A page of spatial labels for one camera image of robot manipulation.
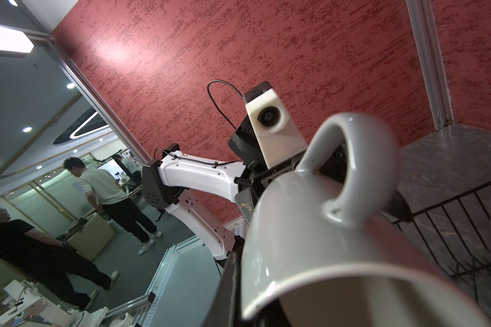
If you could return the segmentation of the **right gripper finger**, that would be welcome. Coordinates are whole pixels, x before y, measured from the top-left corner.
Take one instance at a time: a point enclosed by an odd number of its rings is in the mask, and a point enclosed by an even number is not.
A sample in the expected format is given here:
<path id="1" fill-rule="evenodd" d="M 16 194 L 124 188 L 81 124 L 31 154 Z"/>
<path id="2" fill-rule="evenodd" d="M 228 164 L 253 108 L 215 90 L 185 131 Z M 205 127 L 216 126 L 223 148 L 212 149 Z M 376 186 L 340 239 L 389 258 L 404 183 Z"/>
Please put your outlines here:
<path id="1" fill-rule="evenodd" d="M 241 267 L 239 256 L 231 252 L 203 327 L 241 326 Z"/>

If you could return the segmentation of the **white ceramic mug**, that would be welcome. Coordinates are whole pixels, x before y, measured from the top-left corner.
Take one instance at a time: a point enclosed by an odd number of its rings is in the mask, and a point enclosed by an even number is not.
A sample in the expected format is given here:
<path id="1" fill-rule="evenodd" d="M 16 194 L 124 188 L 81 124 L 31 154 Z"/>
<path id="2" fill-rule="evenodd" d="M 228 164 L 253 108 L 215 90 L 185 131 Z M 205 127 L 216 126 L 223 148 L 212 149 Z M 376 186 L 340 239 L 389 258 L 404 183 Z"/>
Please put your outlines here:
<path id="1" fill-rule="evenodd" d="M 339 113 L 252 216 L 241 259 L 241 319 L 279 304 L 291 326 L 489 326 L 488 316 L 381 211 L 398 145 L 369 114 Z"/>

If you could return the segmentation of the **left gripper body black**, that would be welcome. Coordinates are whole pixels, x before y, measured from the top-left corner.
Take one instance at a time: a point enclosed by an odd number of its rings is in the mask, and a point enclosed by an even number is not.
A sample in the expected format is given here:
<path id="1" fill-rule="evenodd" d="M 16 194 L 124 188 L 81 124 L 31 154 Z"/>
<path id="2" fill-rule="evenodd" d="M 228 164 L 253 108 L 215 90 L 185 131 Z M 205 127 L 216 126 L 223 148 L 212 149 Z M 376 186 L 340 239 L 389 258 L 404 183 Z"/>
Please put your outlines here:
<path id="1" fill-rule="evenodd" d="M 268 168 L 261 154 L 250 119 L 246 117 L 229 140 L 230 149 L 245 163 L 245 170 L 235 181 L 239 193 L 235 201 L 243 213 L 254 211 L 259 198 L 274 179 L 296 169 L 304 152 L 283 160 Z M 320 173 L 341 184 L 347 172 L 346 143 L 342 141 L 331 157 L 320 168 Z"/>

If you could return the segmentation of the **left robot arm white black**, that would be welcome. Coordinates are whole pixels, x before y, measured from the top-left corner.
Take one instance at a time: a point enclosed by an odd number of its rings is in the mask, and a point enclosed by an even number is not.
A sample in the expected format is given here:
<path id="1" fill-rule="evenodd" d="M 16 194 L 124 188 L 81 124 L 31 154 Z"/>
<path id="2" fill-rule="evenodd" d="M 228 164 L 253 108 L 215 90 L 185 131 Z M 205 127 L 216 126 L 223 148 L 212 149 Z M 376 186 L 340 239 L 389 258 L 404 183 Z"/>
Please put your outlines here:
<path id="1" fill-rule="evenodd" d="M 233 234 L 196 198 L 196 192 L 221 197 L 236 204 L 249 222 L 269 184 L 292 171 L 303 157 L 298 153 L 266 169 L 256 160 L 222 162 L 184 153 L 177 143 L 143 167 L 142 195 L 158 211 L 166 211 L 184 223 L 204 245 L 215 262 L 225 266 L 230 253 L 240 254 L 244 237 Z"/>

